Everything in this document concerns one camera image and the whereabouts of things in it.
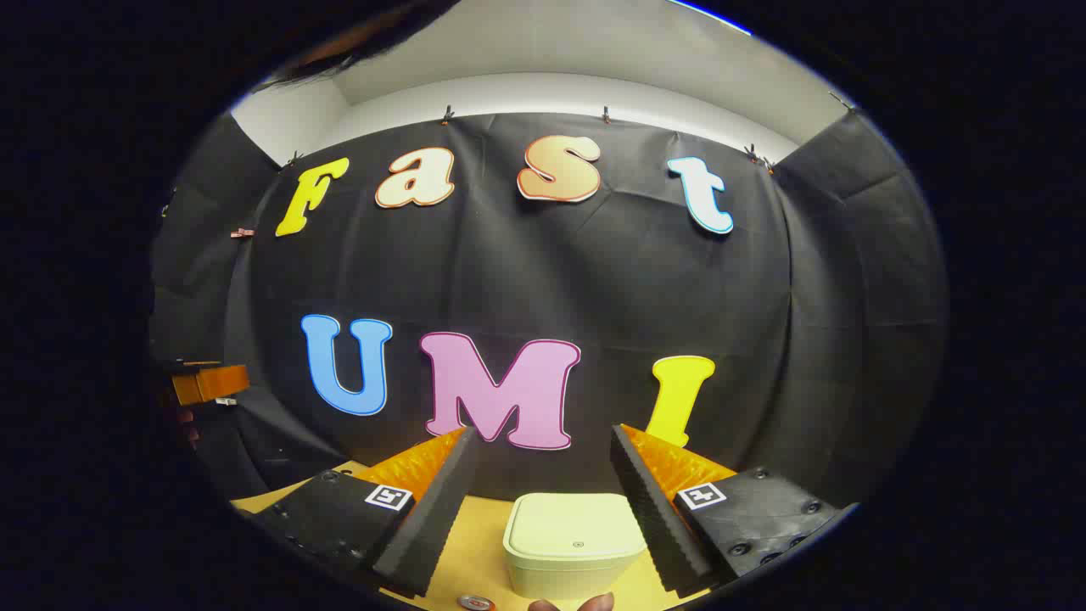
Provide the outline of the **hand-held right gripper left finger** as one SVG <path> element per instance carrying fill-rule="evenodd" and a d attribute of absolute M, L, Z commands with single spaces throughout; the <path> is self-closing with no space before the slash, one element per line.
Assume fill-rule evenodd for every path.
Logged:
<path fill-rule="evenodd" d="M 326 469 L 253 514 L 253 525 L 358 589 L 427 594 L 473 482 L 473 427 L 424 441 L 361 474 Z"/>

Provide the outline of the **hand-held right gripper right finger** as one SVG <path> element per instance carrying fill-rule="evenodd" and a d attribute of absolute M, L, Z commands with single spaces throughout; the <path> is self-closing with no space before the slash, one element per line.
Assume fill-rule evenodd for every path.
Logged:
<path fill-rule="evenodd" d="M 734 472 L 624 424 L 610 462 L 662 588 L 732 596 L 799 559 L 857 504 L 835 507 L 774 468 Z"/>

